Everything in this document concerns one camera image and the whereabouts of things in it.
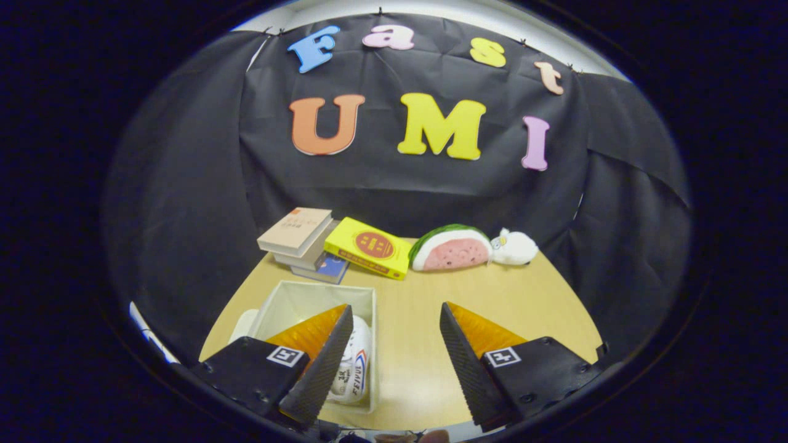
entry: beige book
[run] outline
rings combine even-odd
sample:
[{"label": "beige book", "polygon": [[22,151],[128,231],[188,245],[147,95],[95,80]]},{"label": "beige book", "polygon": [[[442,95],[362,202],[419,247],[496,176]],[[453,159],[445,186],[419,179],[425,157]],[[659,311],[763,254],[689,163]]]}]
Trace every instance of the beige book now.
[{"label": "beige book", "polygon": [[339,224],[339,220],[332,219],[329,222],[329,225],[323,229],[323,232],[320,233],[318,238],[312,243],[312,246],[309,246],[309,249],[304,252],[303,257],[291,257],[290,255],[274,253],[273,259],[278,263],[282,263],[283,265],[295,266],[313,271],[318,270],[319,266],[325,259],[325,255],[328,254],[328,252],[326,252],[323,248],[325,245],[325,239],[328,238],[329,234]]},{"label": "beige book", "polygon": [[257,245],[263,251],[301,257],[331,222],[331,210],[297,207],[265,231]]}]

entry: letter m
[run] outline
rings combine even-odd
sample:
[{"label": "letter m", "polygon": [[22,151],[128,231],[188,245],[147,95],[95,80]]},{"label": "letter m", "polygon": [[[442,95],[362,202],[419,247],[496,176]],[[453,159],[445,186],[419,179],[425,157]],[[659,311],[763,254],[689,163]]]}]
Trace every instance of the letter m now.
[{"label": "letter m", "polygon": [[403,95],[400,100],[407,106],[407,126],[405,140],[397,145],[399,152],[424,154],[427,151],[427,146],[422,142],[424,132],[429,148],[435,155],[443,151],[453,135],[453,143],[446,149],[449,157],[465,160],[479,158],[479,122],[487,111],[484,105],[473,100],[461,100],[444,118],[432,95],[410,93]]}]

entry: black fabric backdrop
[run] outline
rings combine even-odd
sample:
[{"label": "black fabric backdrop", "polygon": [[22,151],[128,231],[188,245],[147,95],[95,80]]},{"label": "black fabric backdrop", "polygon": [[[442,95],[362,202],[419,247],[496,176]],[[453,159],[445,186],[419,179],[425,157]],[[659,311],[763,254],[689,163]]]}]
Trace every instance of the black fabric backdrop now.
[{"label": "black fabric backdrop", "polygon": [[[287,48],[331,24],[341,28],[333,58],[299,74]],[[379,24],[413,29],[415,48],[364,47]],[[500,43],[507,64],[475,62],[474,37]],[[563,95],[545,89],[535,61],[560,71]],[[432,95],[444,115],[462,99],[483,103],[481,157],[399,153],[407,118],[400,97],[408,92]],[[289,104],[325,99],[317,131],[332,136],[333,99],[342,94],[366,97],[353,144],[331,156],[298,152]],[[520,166],[526,115],[551,126],[545,171]],[[634,85],[575,73],[502,35],[427,16],[342,17],[279,36],[233,32],[165,80],[129,125],[106,192],[121,303],[134,300],[170,350],[194,363],[262,257],[255,238],[294,206],[328,207],[335,218],[400,236],[453,222],[490,236],[522,230],[585,304],[610,347],[608,362],[659,324],[690,245],[678,151]]]}]

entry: book cover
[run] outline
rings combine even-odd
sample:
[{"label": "book cover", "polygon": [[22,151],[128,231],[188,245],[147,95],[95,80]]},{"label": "book cover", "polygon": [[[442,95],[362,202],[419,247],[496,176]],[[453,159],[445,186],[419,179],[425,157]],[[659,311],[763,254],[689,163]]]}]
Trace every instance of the book cover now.
[{"label": "book cover", "polygon": [[257,243],[263,251],[301,257],[331,222],[331,210],[297,207],[265,231]]},{"label": "book cover", "polygon": [[325,250],[386,277],[402,280],[410,264],[407,253],[411,244],[346,217],[325,239]]},{"label": "book cover", "polygon": [[296,266],[291,266],[290,270],[295,275],[300,275],[301,277],[338,285],[340,281],[342,281],[342,277],[344,277],[345,272],[348,270],[348,265],[350,265],[350,263],[347,260],[343,260],[336,255],[326,253],[325,258],[320,263],[320,266],[316,271],[299,268]]},{"label": "book cover", "polygon": [[328,226],[326,226],[325,229],[323,229],[323,232],[317,236],[315,241],[311,246],[309,246],[309,249],[304,252],[302,257],[291,257],[290,255],[273,253],[273,259],[278,263],[282,263],[283,265],[296,266],[308,270],[318,270],[320,265],[323,263],[323,260],[325,260],[325,255],[328,254],[328,252],[323,249],[325,239],[328,238],[329,234],[339,224],[339,220],[331,219]]}]

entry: blue book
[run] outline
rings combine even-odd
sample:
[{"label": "blue book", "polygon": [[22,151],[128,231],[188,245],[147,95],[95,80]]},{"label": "blue book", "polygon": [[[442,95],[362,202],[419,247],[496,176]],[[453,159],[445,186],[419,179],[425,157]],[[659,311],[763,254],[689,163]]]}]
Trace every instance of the blue book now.
[{"label": "blue book", "polygon": [[327,253],[325,254],[323,262],[320,263],[320,266],[316,271],[299,268],[297,266],[290,266],[290,270],[295,275],[300,275],[301,277],[338,285],[340,281],[342,281],[342,277],[344,277],[345,272],[348,270],[349,264],[350,263],[347,260],[340,259],[334,254]]}]

